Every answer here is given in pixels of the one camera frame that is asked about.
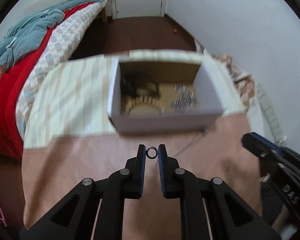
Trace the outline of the checkered brown cloth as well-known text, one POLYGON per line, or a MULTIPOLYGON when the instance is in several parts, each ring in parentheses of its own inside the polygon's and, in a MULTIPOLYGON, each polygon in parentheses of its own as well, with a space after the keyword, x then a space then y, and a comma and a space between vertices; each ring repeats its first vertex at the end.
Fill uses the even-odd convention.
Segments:
POLYGON ((232 55, 214 55, 213 57, 226 64, 240 100, 247 111, 255 97, 255 81, 252 75, 238 68, 232 60, 232 55))

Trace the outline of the black item in box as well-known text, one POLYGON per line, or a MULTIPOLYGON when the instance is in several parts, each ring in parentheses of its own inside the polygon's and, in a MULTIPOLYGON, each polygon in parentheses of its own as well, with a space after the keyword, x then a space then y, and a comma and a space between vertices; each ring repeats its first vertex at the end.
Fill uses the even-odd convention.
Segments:
POLYGON ((159 98, 160 86, 155 82, 148 73, 137 69, 126 72, 121 76, 121 92, 131 98, 138 98, 141 96, 151 96, 159 98))

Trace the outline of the white power strip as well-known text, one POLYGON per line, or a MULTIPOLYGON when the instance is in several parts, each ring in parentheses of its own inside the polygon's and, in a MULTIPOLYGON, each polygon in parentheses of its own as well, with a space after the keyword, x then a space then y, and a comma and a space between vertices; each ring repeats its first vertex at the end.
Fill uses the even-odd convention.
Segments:
POLYGON ((266 119, 267 125, 271 132, 273 141, 275 144, 285 147, 287 145, 287 137, 283 132, 279 118, 275 113, 274 106, 268 94, 260 83, 255 87, 255 92, 261 106, 263 116, 266 119))

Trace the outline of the checkered white mattress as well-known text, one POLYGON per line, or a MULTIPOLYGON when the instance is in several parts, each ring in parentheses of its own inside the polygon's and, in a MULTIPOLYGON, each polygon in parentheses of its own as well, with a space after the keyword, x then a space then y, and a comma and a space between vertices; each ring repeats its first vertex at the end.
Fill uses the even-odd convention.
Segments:
POLYGON ((108 0, 95 2, 77 10, 52 31, 47 46, 40 55, 29 77, 21 89, 16 109, 15 120, 17 130, 23 139, 26 123, 40 85, 49 71, 60 63, 68 61, 78 47, 86 30, 97 18, 98 14, 106 7, 108 0))

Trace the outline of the red blanket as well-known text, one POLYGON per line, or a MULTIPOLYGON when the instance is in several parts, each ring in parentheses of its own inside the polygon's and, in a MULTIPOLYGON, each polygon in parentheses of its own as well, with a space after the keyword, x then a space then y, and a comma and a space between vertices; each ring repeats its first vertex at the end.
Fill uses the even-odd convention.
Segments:
MULTIPOLYGON (((65 18, 79 9, 91 4, 84 3, 65 12, 65 18)), ((29 77, 40 55, 43 53, 52 31, 57 27, 48 29, 40 47, 18 62, 0 79, 0 154, 20 160, 23 155, 23 139, 20 137, 16 120, 15 109, 17 99, 26 79, 29 77)))

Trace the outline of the white cardboard box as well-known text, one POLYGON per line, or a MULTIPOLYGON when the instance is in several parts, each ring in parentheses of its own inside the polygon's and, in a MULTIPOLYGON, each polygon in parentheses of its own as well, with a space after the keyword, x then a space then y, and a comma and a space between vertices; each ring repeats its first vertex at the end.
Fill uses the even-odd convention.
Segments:
POLYGON ((225 101, 203 63, 115 63, 107 115, 121 134, 203 129, 224 115, 225 101), (159 84, 159 98, 131 98, 121 92, 121 76, 143 70, 159 84))

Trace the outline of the teal blue quilt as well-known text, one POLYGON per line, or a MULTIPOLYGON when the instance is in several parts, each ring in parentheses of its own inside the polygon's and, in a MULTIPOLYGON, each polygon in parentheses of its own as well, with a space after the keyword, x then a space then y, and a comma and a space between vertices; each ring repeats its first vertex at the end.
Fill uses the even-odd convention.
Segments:
POLYGON ((48 29, 60 24, 65 11, 89 2, 104 0, 68 0, 24 17, 8 29, 0 41, 0 71, 4 72, 32 51, 37 50, 48 29))

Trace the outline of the pink table cloth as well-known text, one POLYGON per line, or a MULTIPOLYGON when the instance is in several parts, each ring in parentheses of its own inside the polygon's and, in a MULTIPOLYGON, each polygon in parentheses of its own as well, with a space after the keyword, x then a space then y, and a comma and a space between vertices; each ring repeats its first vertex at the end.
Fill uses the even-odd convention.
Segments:
POLYGON ((241 143, 250 131, 245 114, 219 118, 207 132, 134 135, 64 135, 45 146, 27 146, 22 159, 23 221, 34 226, 85 178, 107 179, 126 168, 136 199, 124 202, 123 239, 180 239, 178 199, 161 190, 159 146, 179 167, 205 180, 226 182, 253 210, 262 212, 260 163, 241 143))

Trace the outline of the striped cream mattress pad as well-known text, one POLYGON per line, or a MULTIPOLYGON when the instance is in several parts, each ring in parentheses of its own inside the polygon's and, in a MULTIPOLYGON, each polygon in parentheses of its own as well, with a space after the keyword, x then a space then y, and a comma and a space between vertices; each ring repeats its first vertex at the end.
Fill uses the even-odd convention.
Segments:
POLYGON ((182 50, 131 50, 125 56, 93 56, 69 61, 50 69, 33 87, 34 101, 27 104, 23 149, 45 148, 52 138, 63 135, 111 134, 107 117, 108 93, 115 63, 203 63, 225 101, 224 115, 244 112, 226 64, 208 52, 182 50))

